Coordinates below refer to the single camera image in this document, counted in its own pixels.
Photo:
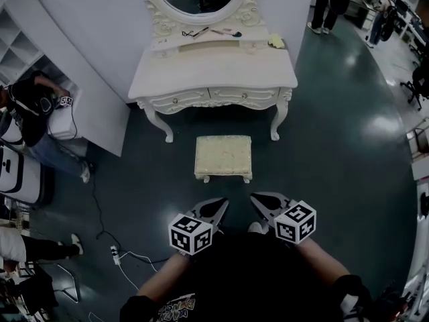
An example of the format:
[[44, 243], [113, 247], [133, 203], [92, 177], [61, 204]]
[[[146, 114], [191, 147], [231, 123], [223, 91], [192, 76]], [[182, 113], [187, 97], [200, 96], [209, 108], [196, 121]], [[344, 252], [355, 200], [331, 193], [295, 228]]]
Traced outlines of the white ornate dressing table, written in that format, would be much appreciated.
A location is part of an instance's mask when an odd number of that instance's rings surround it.
[[140, 58], [128, 97], [161, 129], [167, 142], [174, 133], [162, 119], [189, 107], [241, 105], [253, 110], [277, 109], [270, 127], [273, 141], [288, 114], [298, 81], [287, 50], [268, 46], [266, 25], [237, 31], [240, 38], [208, 31], [195, 40], [176, 34], [154, 38]]

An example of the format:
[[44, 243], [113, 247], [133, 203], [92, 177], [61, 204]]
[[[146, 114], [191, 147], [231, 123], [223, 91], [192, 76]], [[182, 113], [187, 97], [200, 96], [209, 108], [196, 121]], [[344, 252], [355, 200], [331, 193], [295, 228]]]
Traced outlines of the white case with dark trim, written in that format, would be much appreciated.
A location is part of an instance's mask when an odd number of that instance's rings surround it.
[[0, 195], [41, 207], [54, 194], [54, 170], [30, 156], [0, 146]]

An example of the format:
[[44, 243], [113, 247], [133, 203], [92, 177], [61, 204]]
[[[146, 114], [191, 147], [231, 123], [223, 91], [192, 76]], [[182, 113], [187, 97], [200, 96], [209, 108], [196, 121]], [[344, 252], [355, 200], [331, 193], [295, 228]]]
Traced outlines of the black eyelash curler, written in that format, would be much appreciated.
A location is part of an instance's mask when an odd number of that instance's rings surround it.
[[186, 39], [195, 40], [198, 37], [201, 37], [202, 35], [204, 35], [205, 33], [207, 33], [208, 31], [210, 31], [210, 28], [209, 27], [205, 27], [205, 28], [202, 28], [201, 30], [198, 30], [198, 31], [194, 31], [194, 30], [182, 30], [181, 34]]

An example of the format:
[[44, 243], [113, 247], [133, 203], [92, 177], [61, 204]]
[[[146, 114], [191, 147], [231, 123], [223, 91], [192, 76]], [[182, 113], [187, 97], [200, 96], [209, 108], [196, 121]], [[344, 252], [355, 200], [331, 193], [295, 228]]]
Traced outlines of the yellow cloth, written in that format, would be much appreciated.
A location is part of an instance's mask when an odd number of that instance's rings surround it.
[[268, 46], [275, 49], [286, 50], [287, 46], [279, 34], [270, 34]]

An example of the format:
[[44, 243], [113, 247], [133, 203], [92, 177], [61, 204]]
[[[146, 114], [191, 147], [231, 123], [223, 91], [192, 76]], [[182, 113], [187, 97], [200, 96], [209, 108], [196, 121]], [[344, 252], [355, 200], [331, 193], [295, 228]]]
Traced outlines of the person's right forearm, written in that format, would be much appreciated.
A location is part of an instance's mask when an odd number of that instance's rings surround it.
[[295, 248], [324, 288], [331, 288], [338, 279], [351, 274], [343, 264], [309, 237], [295, 245]]

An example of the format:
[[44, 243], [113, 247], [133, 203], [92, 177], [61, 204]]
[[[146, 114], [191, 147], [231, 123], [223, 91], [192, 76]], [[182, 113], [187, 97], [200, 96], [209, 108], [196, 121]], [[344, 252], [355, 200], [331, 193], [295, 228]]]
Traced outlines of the person's left forearm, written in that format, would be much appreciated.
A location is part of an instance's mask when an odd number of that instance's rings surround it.
[[159, 303], [173, 290], [179, 279], [189, 269], [189, 257], [175, 253], [166, 263], [137, 291], [137, 296], [148, 297]]

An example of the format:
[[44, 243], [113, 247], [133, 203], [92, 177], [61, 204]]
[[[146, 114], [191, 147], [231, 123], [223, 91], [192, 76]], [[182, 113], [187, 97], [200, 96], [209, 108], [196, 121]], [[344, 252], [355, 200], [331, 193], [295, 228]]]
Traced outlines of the white shelf cabinet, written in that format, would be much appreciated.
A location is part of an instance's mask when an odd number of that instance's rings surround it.
[[40, 60], [65, 77], [72, 106], [55, 111], [49, 131], [60, 140], [84, 138], [120, 156], [129, 108], [66, 37], [39, 0], [0, 0], [0, 83], [10, 85]]

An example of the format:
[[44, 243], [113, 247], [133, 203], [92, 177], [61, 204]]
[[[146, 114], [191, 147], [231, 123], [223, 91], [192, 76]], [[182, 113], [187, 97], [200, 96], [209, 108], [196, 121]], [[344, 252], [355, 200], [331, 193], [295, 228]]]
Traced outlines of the cream upholstered stool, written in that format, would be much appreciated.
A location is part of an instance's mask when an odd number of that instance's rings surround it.
[[199, 136], [196, 139], [194, 175], [208, 183], [212, 176], [241, 176], [253, 179], [250, 136]]

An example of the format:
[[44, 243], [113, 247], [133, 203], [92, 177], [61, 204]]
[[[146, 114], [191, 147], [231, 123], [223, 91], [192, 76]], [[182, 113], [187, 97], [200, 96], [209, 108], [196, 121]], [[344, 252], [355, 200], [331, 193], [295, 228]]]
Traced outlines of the person's black shirt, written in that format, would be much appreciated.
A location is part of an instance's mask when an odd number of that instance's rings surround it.
[[130, 297], [120, 322], [371, 322], [371, 295], [350, 274], [324, 288], [293, 245], [266, 233], [220, 235], [163, 301]]

